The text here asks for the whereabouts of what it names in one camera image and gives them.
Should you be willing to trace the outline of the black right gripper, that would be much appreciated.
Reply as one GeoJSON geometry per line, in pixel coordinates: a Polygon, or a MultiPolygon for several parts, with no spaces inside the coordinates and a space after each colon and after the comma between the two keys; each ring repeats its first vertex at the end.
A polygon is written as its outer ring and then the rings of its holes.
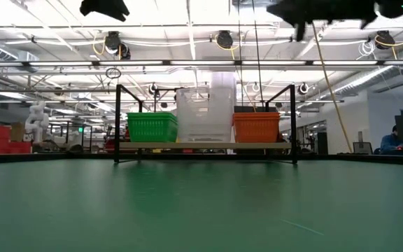
{"type": "MultiPolygon", "coordinates": [[[[372,0],[320,0],[310,1],[308,4],[308,23],[314,20],[327,20],[331,24],[334,20],[361,20],[363,29],[373,22],[377,15],[372,0]]],[[[306,18],[296,1],[280,0],[268,5],[266,11],[281,18],[296,29],[296,41],[304,39],[306,18]]]]}

